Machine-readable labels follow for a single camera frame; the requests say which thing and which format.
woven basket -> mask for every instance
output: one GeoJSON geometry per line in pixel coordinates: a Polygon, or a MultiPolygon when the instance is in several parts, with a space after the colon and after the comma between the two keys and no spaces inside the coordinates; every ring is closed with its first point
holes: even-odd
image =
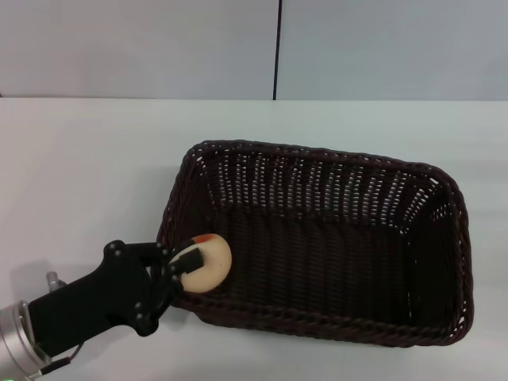
{"type": "Polygon", "coordinates": [[[428,164],[207,141],[183,159],[159,241],[203,233],[229,242],[233,268],[177,306],[210,324],[398,347],[471,328],[468,214],[428,164]]]}

white table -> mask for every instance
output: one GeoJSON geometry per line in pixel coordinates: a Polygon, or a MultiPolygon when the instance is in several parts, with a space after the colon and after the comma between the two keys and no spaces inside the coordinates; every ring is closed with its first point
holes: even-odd
{"type": "Polygon", "coordinates": [[[458,344],[391,349],[222,329],[171,309],[139,338],[117,327],[50,380],[508,378],[508,103],[0,99],[0,306],[44,275],[92,271],[113,239],[152,241],[180,161],[206,139],[368,152],[442,167],[470,213],[475,324],[458,344]]]}

